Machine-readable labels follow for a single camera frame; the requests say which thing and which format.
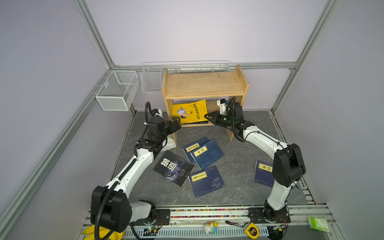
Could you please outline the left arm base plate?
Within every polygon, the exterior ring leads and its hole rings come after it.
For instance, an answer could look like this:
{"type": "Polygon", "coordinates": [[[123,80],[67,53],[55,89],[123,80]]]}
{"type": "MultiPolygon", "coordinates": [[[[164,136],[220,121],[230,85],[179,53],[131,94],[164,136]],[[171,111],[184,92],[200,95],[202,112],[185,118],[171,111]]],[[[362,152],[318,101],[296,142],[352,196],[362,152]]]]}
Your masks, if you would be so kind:
{"type": "Polygon", "coordinates": [[[171,218],[170,209],[156,209],[152,211],[146,219],[140,219],[135,222],[132,222],[134,226],[161,226],[169,225],[171,218]]]}

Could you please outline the black book gold title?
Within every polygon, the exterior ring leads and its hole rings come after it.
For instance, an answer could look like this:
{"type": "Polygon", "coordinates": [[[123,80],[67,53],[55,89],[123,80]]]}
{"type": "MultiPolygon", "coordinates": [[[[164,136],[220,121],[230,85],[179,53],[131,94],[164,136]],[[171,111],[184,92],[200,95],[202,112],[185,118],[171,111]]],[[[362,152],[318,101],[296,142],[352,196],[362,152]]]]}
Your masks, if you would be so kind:
{"type": "Polygon", "coordinates": [[[200,121],[200,122],[183,122],[181,123],[183,125],[202,125],[202,124],[208,124],[209,121],[200,121]]]}

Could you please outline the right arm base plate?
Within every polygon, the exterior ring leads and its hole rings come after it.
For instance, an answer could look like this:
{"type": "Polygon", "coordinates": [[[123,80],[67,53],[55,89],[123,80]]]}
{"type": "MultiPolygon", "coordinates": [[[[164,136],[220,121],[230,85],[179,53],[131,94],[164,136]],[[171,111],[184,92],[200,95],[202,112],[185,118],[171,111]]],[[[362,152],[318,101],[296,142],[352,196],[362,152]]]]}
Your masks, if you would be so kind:
{"type": "Polygon", "coordinates": [[[291,218],[288,213],[288,208],[284,207],[281,210],[275,211],[272,208],[253,207],[248,208],[248,217],[254,224],[289,224],[291,218]]]}

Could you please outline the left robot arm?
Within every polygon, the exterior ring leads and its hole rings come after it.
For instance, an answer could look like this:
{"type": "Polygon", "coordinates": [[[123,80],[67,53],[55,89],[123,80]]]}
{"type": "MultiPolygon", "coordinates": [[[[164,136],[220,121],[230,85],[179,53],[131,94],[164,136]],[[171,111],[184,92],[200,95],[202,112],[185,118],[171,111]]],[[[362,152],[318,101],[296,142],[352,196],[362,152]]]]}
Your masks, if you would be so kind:
{"type": "Polygon", "coordinates": [[[179,117],[166,121],[162,112],[145,106],[145,129],[133,147],[134,155],[106,186],[97,186],[92,193],[91,223],[93,239],[108,240],[122,233],[136,221],[153,223],[156,205],[149,201],[129,202],[130,193],[144,170],[168,143],[168,136],[182,127],[179,117]]]}

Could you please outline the yellow cartoon cover book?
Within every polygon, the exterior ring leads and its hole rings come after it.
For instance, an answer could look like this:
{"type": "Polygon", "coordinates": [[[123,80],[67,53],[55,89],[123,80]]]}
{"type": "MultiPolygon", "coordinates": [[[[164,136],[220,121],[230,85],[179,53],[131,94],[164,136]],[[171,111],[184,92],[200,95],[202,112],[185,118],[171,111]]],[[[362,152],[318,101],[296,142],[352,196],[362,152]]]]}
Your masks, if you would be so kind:
{"type": "Polygon", "coordinates": [[[175,104],[172,107],[172,117],[179,117],[180,122],[208,121],[204,115],[208,113],[206,100],[187,104],[175,104]]]}

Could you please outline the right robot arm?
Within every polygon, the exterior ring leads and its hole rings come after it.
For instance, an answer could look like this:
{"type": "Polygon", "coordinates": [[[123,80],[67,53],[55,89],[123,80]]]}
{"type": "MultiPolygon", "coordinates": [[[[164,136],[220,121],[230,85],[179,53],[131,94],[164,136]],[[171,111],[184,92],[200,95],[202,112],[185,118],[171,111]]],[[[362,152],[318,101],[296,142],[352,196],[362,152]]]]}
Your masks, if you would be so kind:
{"type": "Polygon", "coordinates": [[[290,222],[287,206],[292,189],[306,173],[300,147],[287,144],[263,132],[254,123],[245,120],[242,106],[234,99],[228,103],[218,101],[219,110],[208,113],[205,118],[216,126],[226,128],[240,142],[250,142],[264,151],[273,160],[274,184],[264,204],[262,216],[268,223],[279,220],[290,222]]]}

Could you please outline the dark wolf cover book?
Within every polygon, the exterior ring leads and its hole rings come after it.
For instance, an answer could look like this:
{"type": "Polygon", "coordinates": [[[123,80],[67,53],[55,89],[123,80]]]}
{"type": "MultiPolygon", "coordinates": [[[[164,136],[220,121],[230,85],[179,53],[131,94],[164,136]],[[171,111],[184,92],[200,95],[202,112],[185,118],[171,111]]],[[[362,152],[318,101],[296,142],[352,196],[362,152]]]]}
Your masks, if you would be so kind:
{"type": "Polygon", "coordinates": [[[154,171],[174,184],[182,187],[192,172],[194,165],[178,155],[165,151],[154,167],[154,171]]]}

